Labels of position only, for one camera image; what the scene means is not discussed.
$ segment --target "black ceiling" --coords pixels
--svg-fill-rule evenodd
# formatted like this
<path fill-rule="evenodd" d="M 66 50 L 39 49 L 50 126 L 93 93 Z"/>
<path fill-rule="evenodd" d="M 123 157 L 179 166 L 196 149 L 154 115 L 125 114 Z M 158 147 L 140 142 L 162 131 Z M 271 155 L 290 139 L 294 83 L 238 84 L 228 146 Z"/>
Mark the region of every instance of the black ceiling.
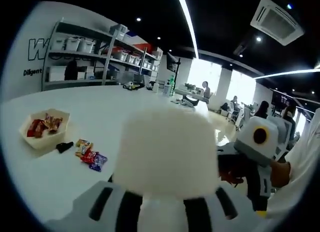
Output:
<path fill-rule="evenodd" d="M 80 6 L 124 24 L 149 43 L 165 52 L 173 50 L 177 56 L 193 57 L 181 51 L 181 46 L 193 48 L 183 11 L 178 0 L 49 0 Z M 320 61 L 319 0 L 272 0 L 282 8 L 293 5 L 288 12 L 303 27 L 305 34 L 282 46 L 280 43 L 250 26 L 260 0 L 186 0 L 199 50 L 223 55 L 242 62 L 263 74 L 274 74 L 298 69 L 313 69 Z M 255 42 L 256 36 L 261 43 Z M 248 46 L 243 58 L 233 54 L 241 44 Z M 239 71 L 250 74 L 246 69 Z M 320 101 L 320 73 L 281 76 L 259 83 L 290 93 L 292 88 L 300 97 Z"/>

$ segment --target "desk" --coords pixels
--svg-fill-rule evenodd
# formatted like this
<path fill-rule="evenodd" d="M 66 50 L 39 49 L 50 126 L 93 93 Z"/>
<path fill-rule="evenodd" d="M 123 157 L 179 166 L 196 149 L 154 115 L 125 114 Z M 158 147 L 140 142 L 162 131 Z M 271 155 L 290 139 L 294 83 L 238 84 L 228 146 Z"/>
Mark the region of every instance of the desk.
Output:
<path fill-rule="evenodd" d="M 137 91 L 122 86 L 90 86 L 49 90 L 10 100 L 1 105 L 3 156 L 17 191 L 27 207 L 45 223 L 61 219 L 71 212 L 73 200 L 98 181 L 111 177 L 121 137 L 122 123 L 137 111 L 158 107 L 184 106 L 172 98 L 144 88 Z M 185 108 L 206 115 L 205 103 L 198 108 Z M 70 113 L 66 140 L 79 138 L 94 143 L 94 150 L 108 161 L 97 172 L 75 156 L 73 147 L 59 154 L 33 150 L 21 138 L 18 129 L 27 115 L 55 108 Z"/>
<path fill-rule="evenodd" d="M 174 89 L 174 92 L 176 94 L 178 94 L 178 95 L 190 96 L 190 97 L 192 97 L 192 98 L 194 98 L 196 100 L 199 100 L 199 101 L 203 101 L 203 102 L 206 102 L 206 103 L 209 102 L 209 99 L 208 98 L 204 98 L 203 95 L 191 93 L 190 91 L 187 91 L 187 90 L 184 90 L 184 89 L 176 88 L 176 89 Z"/>

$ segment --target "ceiling vent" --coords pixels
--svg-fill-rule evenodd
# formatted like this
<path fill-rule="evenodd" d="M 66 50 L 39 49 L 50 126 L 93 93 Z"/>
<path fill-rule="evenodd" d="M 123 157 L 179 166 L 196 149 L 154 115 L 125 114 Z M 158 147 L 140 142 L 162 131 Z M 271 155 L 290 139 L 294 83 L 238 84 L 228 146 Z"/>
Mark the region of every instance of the ceiling vent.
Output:
<path fill-rule="evenodd" d="M 271 0 L 260 0 L 250 25 L 274 38 L 283 46 L 304 34 L 300 25 Z"/>

